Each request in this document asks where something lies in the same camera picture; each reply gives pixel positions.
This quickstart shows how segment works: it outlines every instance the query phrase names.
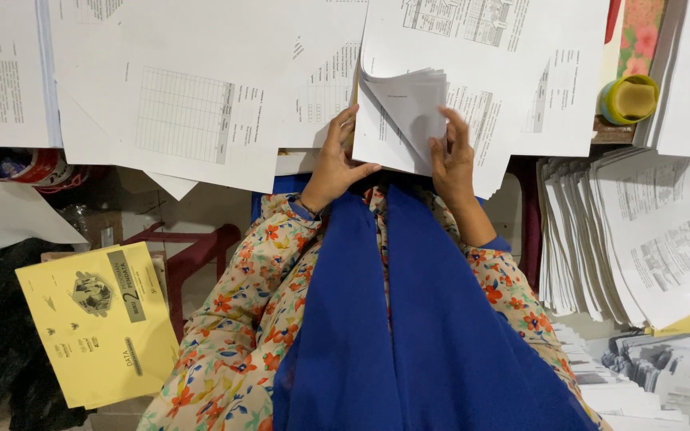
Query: floral dress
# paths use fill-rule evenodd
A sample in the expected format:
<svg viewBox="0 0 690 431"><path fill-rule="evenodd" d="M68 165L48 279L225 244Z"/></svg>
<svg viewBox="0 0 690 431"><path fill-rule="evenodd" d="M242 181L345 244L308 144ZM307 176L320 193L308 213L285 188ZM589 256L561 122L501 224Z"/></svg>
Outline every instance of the floral dress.
<svg viewBox="0 0 690 431"><path fill-rule="evenodd" d="M442 200L430 192L424 196L436 220L460 245L492 307L581 402L551 322L510 254L462 244ZM303 323L305 297L325 233L321 221L310 221L293 210L297 207L291 205L293 199L294 195L263 197L261 217L204 306L187 323L180 358L138 431L272 429L273 377ZM376 217L387 275L387 201L377 187L367 191L364 201ZM519 402L527 408L525 398ZM611 429L582 405L599 429ZM526 415L523 420L527 428Z"/></svg>

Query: person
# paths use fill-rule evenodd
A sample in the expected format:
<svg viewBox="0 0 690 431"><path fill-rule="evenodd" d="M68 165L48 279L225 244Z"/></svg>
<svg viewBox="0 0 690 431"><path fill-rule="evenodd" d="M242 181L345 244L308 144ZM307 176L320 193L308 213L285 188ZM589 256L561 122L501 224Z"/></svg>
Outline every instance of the person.
<svg viewBox="0 0 690 431"><path fill-rule="evenodd" d="M459 245L491 307L552 368L598 429L610 430L582 401L550 319L518 270L509 245L474 197L468 125L454 110L439 110L448 119L451 150L439 139L429 140L435 192L426 187L422 198ZM303 326L308 287L326 238L321 211L354 184L362 184L361 196L376 222L389 296L386 191L379 184L363 187L381 166L352 162L346 145L357 111L354 105L331 121L301 194L263 197L262 216L202 309L187 323L174 371L142 416L140 431L272 429L274 377ZM516 412L524 415L525 429L530 395L524 396L514 403L523 403L524 409Z"/></svg>

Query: floor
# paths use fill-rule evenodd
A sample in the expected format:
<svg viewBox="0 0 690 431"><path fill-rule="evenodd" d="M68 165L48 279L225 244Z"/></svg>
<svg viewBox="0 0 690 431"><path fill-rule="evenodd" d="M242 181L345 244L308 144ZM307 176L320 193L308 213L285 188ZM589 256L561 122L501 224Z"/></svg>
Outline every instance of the floor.
<svg viewBox="0 0 690 431"><path fill-rule="evenodd" d="M250 224L251 193L212 184L199 184L184 199L177 201L167 192L159 190L141 172L125 170L121 174L124 190L118 195L123 211L124 237L147 229L151 224L164 221L164 231L210 232L225 223L236 225L245 232ZM521 189L515 177L505 177L502 188L486 204L484 209L497 231L513 245L513 256L521 254ZM151 250L164 250L168 256L187 247L187 244L148 243ZM232 256L232 248L226 260ZM218 274L213 262L183 286L183 315L187 318L199 308L214 287ZM603 338L619 332L621 328L608 322L597 323L588 316L573 315L555 320L568 324L586 339ZM92 415L82 430L127 431L135 429L139 415L145 410L149 397L131 399L124 403L103 407Z"/></svg>

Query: blue scarf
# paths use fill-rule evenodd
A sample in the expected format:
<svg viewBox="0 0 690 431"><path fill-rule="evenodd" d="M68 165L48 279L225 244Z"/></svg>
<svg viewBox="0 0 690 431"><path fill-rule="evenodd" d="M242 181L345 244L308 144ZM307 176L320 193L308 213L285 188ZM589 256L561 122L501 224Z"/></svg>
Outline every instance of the blue scarf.
<svg viewBox="0 0 690 431"><path fill-rule="evenodd" d="M391 319L374 214L346 193L274 380L274 431L596 430L428 208L387 199Z"/></svg>

